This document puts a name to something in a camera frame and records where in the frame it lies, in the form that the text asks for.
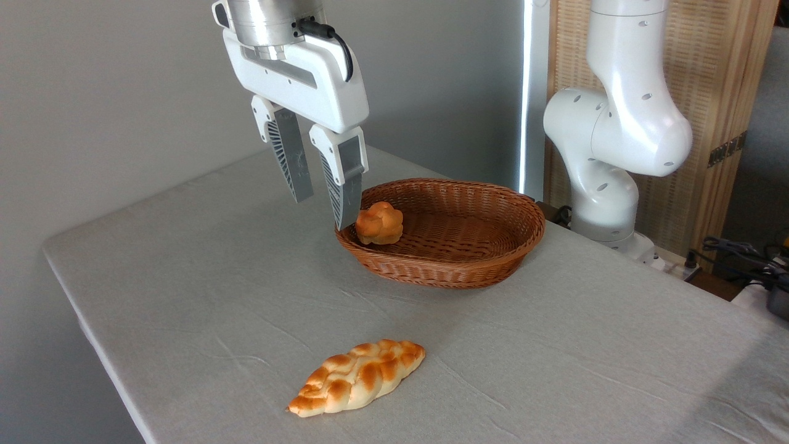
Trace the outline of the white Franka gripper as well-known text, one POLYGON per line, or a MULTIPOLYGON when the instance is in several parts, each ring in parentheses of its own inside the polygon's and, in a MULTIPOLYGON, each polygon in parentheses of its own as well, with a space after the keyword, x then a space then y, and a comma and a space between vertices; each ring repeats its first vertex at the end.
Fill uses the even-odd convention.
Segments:
POLYGON ((260 137, 272 146, 295 202, 314 194, 301 115, 316 123, 308 134, 321 153, 335 227, 354 224, 369 171, 358 126, 369 105, 357 59, 326 23, 323 2, 215 2, 213 17, 235 76, 254 94, 260 137))

